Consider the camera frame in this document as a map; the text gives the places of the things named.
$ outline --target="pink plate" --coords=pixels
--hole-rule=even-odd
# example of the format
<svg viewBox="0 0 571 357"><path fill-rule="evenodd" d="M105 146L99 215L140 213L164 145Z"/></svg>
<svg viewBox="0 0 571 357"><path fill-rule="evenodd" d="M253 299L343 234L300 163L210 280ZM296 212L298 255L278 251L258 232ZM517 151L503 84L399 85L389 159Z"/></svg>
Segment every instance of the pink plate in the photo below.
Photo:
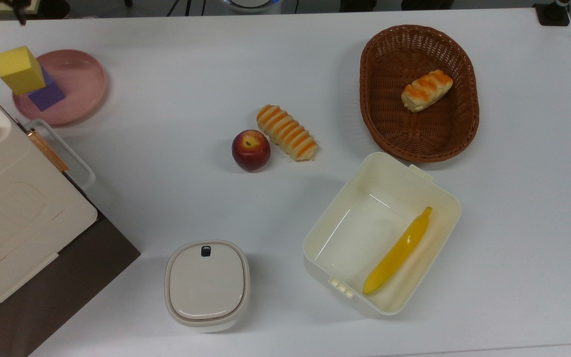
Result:
<svg viewBox="0 0 571 357"><path fill-rule="evenodd" d="M38 56L37 60L54 78L65 99L39 111L27 94L13 93L14 106L23 116L63 126L85 119L101 104L107 77L94 57L77 50L58 50Z"/></svg>

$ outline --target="black button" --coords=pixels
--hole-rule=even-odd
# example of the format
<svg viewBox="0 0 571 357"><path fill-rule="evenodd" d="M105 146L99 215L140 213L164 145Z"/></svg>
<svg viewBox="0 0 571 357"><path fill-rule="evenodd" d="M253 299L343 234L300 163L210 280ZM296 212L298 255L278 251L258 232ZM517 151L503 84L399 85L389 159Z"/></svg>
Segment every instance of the black button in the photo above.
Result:
<svg viewBox="0 0 571 357"><path fill-rule="evenodd" d="M202 257L211 256L211 246L205 245L202 247Z"/></svg>

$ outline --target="striped bread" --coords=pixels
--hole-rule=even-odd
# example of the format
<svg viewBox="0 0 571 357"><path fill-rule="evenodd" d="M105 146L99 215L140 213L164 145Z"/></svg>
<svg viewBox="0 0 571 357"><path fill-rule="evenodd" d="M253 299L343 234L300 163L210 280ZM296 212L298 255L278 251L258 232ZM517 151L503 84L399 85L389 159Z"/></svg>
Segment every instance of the striped bread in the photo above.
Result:
<svg viewBox="0 0 571 357"><path fill-rule="evenodd" d="M257 114L257 125L295 161L314 160L319 145L310 133L279 106L267 105Z"/></svg>
<svg viewBox="0 0 571 357"><path fill-rule="evenodd" d="M438 69L406 86L400 98L408 110L417 113L437 102L451 86L453 80Z"/></svg>

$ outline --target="basket rim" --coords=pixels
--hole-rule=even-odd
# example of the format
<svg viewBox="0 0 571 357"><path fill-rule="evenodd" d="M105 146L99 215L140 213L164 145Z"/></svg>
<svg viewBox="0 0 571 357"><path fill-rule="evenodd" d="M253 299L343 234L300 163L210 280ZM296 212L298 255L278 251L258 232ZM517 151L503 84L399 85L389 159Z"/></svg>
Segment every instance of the basket rim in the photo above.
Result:
<svg viewBox="0 0 571 357"><path fill-rule="evenodd" d="M469 134L465 138L465 140L463 140L463 142L460 143L460 145L454 147L451 150L448 150L447 152L442 152L433 155L425 155L425 154L414 154L404 149L400 149L396 145L386 140L383 134L378 130L376 125L371 120L371 113L370 113L371 103L369 102L369 98L367 97L369 93L369 88L371 86L371 79L367 75L370 69L369 68L370 63L367 60L367 55L370 54L374 45L376 45L376 43L381 39L387 36L392 36L397 32L407 32L411 30L421 30L422 32L426 31L433 36L438 36L439 39L445 41L446 43L448 43L448 45L453 47L455 52L460 55L460 58L463 60L464 64L466 65L464 72L466 72L466 75L473 83L473 85L471 86L472 88L465 88L465 90L467 90L467 92L470 94L469 104L472 105L474 109L475 113L473 117L474 125L471 127ZM477 132L477 128L479 126L479 102L477 96L477 83L474 74L473 64L469 59L468 54L465 52L465 50L457 42L455 42L453 38L451 38L450 36L448 36L447 34L445 34L440 30L434 29L433 27L428 27L424 25L403 24L403 25L395 25L387 29L381 30L380 32L378 32L378 34L374 35L367 42L367 45L365 45L365 48L363 48L360 57L360 110L363 117L363 121L365 122L365 126L367 126L367 129L372 135L372 138L374 139L376 144L378 144L379 147L381 147L381 149L386 151L388 154L395 156L396 158L416 163L438 162L453 158L454 156L457 156L469 146L469 144L473 141Z"/></svg>

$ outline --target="purple block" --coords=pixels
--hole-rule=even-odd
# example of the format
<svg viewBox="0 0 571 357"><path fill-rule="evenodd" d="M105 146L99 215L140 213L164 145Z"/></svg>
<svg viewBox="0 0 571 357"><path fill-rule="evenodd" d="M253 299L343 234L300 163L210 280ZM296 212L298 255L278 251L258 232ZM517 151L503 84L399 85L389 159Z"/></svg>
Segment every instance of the purple block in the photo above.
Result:
<svg viewBox="0 0 571 357"><path fill-rule="evenodd" d="M45 80L46 86L38 90L30 91L28 98L32 100L32 103L34 103L40 111L44 111L65 99L65 94L58 88L57 83L54 82L54 78L46 72L43 66L41 66L41 71L43 71L43 79Z"/></svg>

